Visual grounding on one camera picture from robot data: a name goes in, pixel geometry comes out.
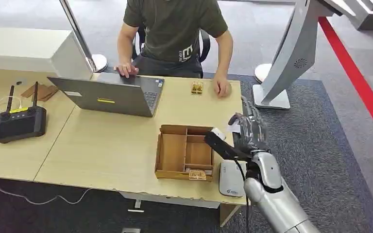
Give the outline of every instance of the antenna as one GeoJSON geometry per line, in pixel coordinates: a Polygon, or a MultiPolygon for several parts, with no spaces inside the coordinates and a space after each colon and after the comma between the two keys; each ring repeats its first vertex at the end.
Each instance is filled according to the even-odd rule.
{"type": "Polygon", "coordinates": [[[12,96],[14,96],[14,89],[15,86],[11,86],[11,91],[9,92],[9,100],[8,100],[8,106],[6,106],[6,112],[9,113],[11,111],[12,107],[12,96]]]}
{"type": "Polygon", "coordinates": [[[34,107],[38,102],[38,82],[35,82],[34,107]]]}

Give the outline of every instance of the white counter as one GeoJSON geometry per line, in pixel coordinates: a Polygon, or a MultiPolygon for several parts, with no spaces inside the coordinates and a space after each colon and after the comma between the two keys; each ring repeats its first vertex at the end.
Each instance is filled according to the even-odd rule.
{"type": "Polygon", "coordinates": [[[92,71],[72,31],[0,28],[0,69],[86,79],[92,71]]]}

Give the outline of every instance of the black chair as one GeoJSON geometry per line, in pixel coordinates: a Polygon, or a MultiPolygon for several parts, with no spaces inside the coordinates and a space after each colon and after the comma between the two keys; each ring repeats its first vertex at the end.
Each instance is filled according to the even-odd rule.
{"type": "MultiPolygon", "coordinates": [[[[132,46],[132,59],[133,60],[135,60],[135,58],[139,56],[145,44],[145,37],[146,37],[145,26],[139,27],[137,34],[138,34],[138,48],[136,44],[136,37],[134,38],[134,41],[132,42],[132,45],[133,45],[132,46]]],[[[201,48],[199,49],[199,52],[200,52],[199,61],[200,63],[202,63],[203,61],[205,61],[206,57],[208,56],[209,50],[211,49],[211,42],[209,40],[209,35],[208,33],[206,33],[206,31],[200,29],[200,35],[202,39],[203,48],[202,48],[202,51],[201,51],[201,48]]]]}

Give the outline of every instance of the laptop keyboard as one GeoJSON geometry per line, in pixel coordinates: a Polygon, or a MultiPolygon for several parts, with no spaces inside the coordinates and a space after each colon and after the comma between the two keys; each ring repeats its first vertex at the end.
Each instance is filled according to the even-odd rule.
{"type": "Polygon", "coordinates": [[[148,103],[149,108],[153,108],[158,93],[156,92],[144,92],[145,100],[148,103]]]}

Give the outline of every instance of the white kiosk stand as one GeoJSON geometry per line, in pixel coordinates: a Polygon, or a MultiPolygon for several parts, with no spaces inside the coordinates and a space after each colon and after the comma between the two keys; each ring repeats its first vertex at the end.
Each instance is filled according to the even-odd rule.
{"type": "Polygon", "coordinates": [[[318,17],[354,14],[341,0],[297,0],[272,64],[255,69],[254,103],[289,109],[286,89],[315,63],[318,17]]]}
{"type": "Polygon", "coordinates": [[[94,54],[94,55],[91,54],[91,52],[89,51],[88,45],[86,44],[84,37],[82,36],[81,30],[79,29],[79,26],[76,22],[75,16],[73,15],[73,12],[69,6],[68,1],[59,0],[59,2],[61,3],[62,8],[65,11],[65,14],[67,15],[67,18],[72,26],[73,32],[75,33],[75,36],[78,39],[82,50],[84,51],[84,54],[86,56],[86,59],[92,71],[102,72],[108,65],[108,61],[106,60],[106,57],[103,56],[102,54],[94,54]]]}

